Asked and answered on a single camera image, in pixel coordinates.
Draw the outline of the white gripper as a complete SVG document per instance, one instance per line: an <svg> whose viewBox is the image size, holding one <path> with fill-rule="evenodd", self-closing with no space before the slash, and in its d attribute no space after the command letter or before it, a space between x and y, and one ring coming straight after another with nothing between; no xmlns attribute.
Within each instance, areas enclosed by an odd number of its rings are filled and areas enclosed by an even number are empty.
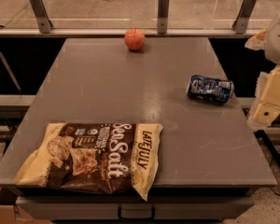
<svg viewBox="0 0 280 224"><path fill-rule="evenodd" d="M250 37L245 47L264 50L267 60L279 64L270 73L259 74L255 100L247 115L247 124L251 128L269 127L280 115L280 13L268 28L264 27Z"/></svg>

